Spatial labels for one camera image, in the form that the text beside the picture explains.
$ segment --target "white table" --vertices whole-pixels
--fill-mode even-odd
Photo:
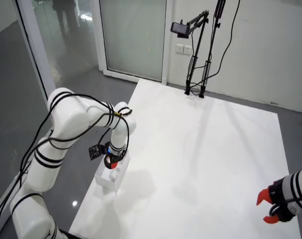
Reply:
[[[117,194],[93,179],[70,232],[86,239],[300,239],[258,193],[288,174],[277,114],[140,80]]]

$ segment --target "small white box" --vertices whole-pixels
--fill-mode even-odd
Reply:
[[[118,165],[115,169],[109,169],[105,167],[103,158],[95,173],[96,183],[114,192],[117,192],[123,180],[123,176],[127,171],[129,161],[130,156],[128,151],[124,159],[118,162]]]

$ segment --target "white robotic arm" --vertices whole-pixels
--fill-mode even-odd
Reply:
[[[107,145],[109,160],[105,161],[105,165],[113,168],[115,162],[126,153],[128,134],[136,128],[126,103],[120,102],[113,108],[109,103],[80,96],[66,97],[70,93],[73,94],[69,89],[59,88],[50,95],[47,106],[52,110],[53,131],[49,137],[62,140],[48,140],[48,137],[44,137],[39,141],[41,144],[34,153],[26,181],[10,204],[19,239],[68,238],[59,231],[49,215],[41,193],[54,185],[65,154],[79,135],[93,124],[112,129],[111,140]]]
[[[302,170],[275,181],[262,190],[257,205],[263,200],[273,204],[269,216],[264,217],[268,224],[288,222],[302,211]]]

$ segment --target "black stand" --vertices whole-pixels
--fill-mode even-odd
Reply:
[[[215,37],[216,29],[220,28],[220,26],[221,26],[221,23],[219,23],[218,21],[219,21],[219,19],[221,19],[225,1],[226,0],[218,0],[216,9],[215,9],[215,13],[214,13],[215,24],[214,24],[214,29],[212,32],[212,37],[211,37],[210,50],[209,50],[209,55],[208,55],[207,61],[205,62],[205,66],[203,69],[203,75],[202,75],[202,79],[201,79],[202,84],[201,84],[201,91],[199,94],[199,97],[201,97],[201,98],[204,98],[204,92],[205,92],[205,88],[207,85],[207,80],[209,77],[209,72],[210,72],[210,67],[211,67],[211,58],[212,58],[212,48],[213,48],[214,37]]]
[[[190,89],[191,89],[190,83],[192,80],[194,68],[195,68],[196,61],[197,61],[197,54],[200,49],[200,44],[201,44],[201,40],[202,40],[202,36],[203,36],[203,32],[204,32],[204,27],[205,27],[205,24],[209,22],[209,20],[207,19],[208,15],[209,15],[209,12],[204,11],[199,16],[197,16],[196,18],[194,18],[193,20],[191,20],[187,23],[187,25],[191,25],[194,23],[194,27],[192,27],[190,29],[189,34],[192,33],[196,28],[200,27],[201,25],[202,25],[202,29],[201,29],[199,41],[197,43],[195,55],[193,55],[191,58],[191,62],[190,62],[191,68],[189,67],[188,72],[187,72],[186,88],[185,88],[185,92],[184,92],[186,95],[190,95]]]

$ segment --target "light switch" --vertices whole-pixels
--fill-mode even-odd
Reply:
[[[177,44],[175,46],[175,52],[178,52],[178,53],[182,53],[183,54],[183,49],[184,49],[184,45],[183,44]]]

